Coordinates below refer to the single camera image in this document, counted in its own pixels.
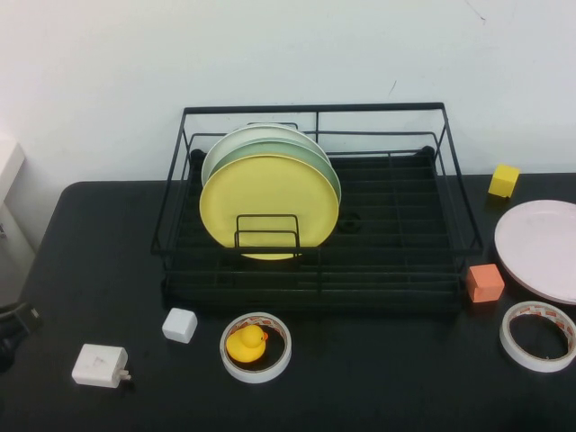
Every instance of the yellow rubber duck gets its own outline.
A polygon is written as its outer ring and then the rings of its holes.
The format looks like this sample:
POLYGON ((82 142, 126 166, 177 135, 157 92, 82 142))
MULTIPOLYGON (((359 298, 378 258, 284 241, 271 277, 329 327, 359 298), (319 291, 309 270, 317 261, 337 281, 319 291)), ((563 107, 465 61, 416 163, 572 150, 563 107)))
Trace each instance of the yellow rubber duck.
POLYGON ((250 325, 226 339, 226 351, 237 362, 250 363, 256 361, 266 351, 268 335, 257 325, 250 325))

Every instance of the toy block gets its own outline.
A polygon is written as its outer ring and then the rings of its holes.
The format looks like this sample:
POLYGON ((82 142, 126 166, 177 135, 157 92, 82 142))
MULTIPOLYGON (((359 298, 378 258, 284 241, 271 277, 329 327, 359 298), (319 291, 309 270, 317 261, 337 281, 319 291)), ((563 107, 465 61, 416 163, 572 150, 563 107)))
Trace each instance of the toy block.
POLYGON ((494 302, 502 295, 504 281, 496 265, 473 265, 466 276, 466 287, 474 303, 494 302))
POLYGON ((490 182, 490 188, 488 189, 489 194, 502 196, 504 198, 509 198, 512 196, 514 191, 514 186, 516 186, 516 181, 520 175, 520 170, 514 168, 513 166, 498 165, 494 175, 492 176, 492 181, 490 182))

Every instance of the dish rack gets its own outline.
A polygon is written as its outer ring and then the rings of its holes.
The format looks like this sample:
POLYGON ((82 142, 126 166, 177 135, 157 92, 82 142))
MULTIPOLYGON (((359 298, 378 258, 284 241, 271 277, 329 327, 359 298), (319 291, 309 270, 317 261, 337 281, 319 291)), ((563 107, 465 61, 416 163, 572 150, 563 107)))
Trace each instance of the dish rack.
POLYGON ((443 103, 204 107, 184 109, 151 249, 163 259, 166 306, 449 311, 482 239, 443 103), (322 245, 300 247, 296 230, 293 247, 242 247, 237 231, 236 246, 222 247, 204 228, 206 151, 254 122, 291 125, 327 151, 342 201, 322 245))

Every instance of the yellow plate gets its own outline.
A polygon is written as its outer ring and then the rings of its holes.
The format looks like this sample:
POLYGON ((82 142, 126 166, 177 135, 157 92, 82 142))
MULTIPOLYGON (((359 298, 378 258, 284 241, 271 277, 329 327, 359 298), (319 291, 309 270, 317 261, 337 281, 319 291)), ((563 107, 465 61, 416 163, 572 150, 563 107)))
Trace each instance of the yellow plate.
MULTIPOLYGON (((242 157, 213 173, 202 189, 200 215, 208 232, 233 248, 240 214, 295 214, 300 245, 313 247, 332 232, 338 198, 318 170, 293 157, 260 154, 242 157)), ((242 217, 240 230, 296 231, 294 217, 242 217)), ((242 247, 293 247, 292 233, 240 232, 242 247)), ((246 254, 257 259, 286 259, 293 254, 246 254)))

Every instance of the double-sided tape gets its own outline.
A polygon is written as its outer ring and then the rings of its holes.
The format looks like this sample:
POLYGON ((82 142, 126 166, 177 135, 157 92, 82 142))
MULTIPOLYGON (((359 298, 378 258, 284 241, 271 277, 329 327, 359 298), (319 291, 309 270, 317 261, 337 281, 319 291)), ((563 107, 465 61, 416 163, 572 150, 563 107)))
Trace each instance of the double-sided tape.
POLYGON ((226 370, 237 380, 250 384, 265 383, 281 374, 290 362, 290 357, 292 356, 292 338, 290 337, 290 331, 286 325, 274 315, 263 312, 247 313, 234 319, 226 327, 224 333, 222 333, 222 337, 220 338, 220 356, 222 357, 222 362, 226 370), (282 339, 284 339, 284 351, 282 355, 280 355, 280 358, 276 363, 261 371, 248 371, 236 366, 232 363, 226 351, 226 339, 234 332, 252 324, 269 327, 278 332, 282 339))
POLYGON ((512 306, 500 327, 500 341, 506 352, 525 368, 536 372, 557 372, 568 366, 576 356, 576 326, 568 315, 554 306, 541 301, 524 301, 512 306), (530 355, 523 350, 510 333, 510 322, 520 315, 538 315, 556 324, 568 340, 568 352, 562 357, 545 359, 530 355))

